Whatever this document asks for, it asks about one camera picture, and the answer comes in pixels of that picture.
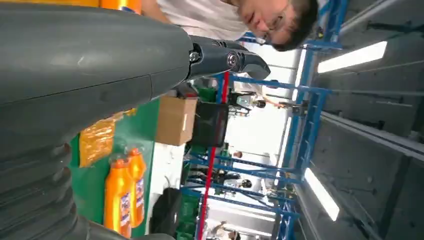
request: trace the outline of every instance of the cardboard box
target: cardboard box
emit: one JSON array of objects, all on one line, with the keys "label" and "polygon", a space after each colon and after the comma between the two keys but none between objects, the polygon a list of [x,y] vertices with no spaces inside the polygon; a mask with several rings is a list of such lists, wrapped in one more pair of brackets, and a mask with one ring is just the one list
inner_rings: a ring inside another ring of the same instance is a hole
[{"label": "cardboard box", "polygon": [[156,142],[181,146],[192,139],[197,99],[160,98]]}]

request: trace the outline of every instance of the eyeglasses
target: eyeglasses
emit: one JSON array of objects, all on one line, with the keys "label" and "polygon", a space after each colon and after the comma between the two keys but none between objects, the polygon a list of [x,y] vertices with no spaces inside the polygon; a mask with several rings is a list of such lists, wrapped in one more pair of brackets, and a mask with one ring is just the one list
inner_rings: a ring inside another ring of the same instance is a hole
[{"label": "eyeglasses", "polygon": [[286,25],[286,10],[289,7],[289,3],[283,8],[281,13],[277,15],[272,22],[268,25],[269,31],[263,36],[265,43],[269,44],[271,42],[271,33],[282,29]]}]

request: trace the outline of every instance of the detergent bottle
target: detergent bottle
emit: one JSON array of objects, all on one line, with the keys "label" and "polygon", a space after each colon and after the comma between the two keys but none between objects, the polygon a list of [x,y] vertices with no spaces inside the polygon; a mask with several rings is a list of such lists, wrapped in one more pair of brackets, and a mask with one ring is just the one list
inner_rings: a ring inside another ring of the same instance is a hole
[{"label": "detergent bottle", "polygon": [[130,219],[133,228],[138,227],[144,219],[144,174],[146,163],[143,159],[141,149],[130,147],[128,149],[129,175],[132,178],[130,190]]},{"label": "detergent bottle", "polygon": [[125,157],[112,158],[105,182],[103,225],[126,238],[131,237],[131,184]]},{"label": "detergent bottle", "polygon": [[142,14],[142,0],[101,0],[100,7]]}]

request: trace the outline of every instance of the gray robot arm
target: gray robot arm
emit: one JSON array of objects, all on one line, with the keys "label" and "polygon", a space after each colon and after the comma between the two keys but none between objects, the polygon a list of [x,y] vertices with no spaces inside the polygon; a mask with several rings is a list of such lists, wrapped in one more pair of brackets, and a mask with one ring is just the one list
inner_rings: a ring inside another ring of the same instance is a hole
[{"label": "gray robot arm", "polygon": [[77,215],[68,142],[187,78],[228,70],[269,74],[234,43],[136,14],[0,3],[0,240],[124,239]]}]

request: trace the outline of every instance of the red pole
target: red pole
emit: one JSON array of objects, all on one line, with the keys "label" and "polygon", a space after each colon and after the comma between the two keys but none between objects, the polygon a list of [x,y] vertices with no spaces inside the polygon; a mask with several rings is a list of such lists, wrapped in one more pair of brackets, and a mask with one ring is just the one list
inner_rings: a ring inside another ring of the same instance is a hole
[{"label": "red pole", "polygon": [[[230,73],[226,71],[224,72],[224,83],[222,85],[221,103],[227,102],[229,83],[230,83]],[[209,166],[207,169],[206,183],[204,185],[205,189],[204,189],[204,195],[203,195],[203,203],[201,205],[200,221],[198,223],[199,224],[198,240],[202,240],[203,238],[203,227],[205,225],[206,207],[208,205],[209,188],[211,187],[211,177],[212,177],[212,171],[214,169],[214,159],[215,159],[216,152],[217,152],[216,147],[212,147],[210,149]]]}]

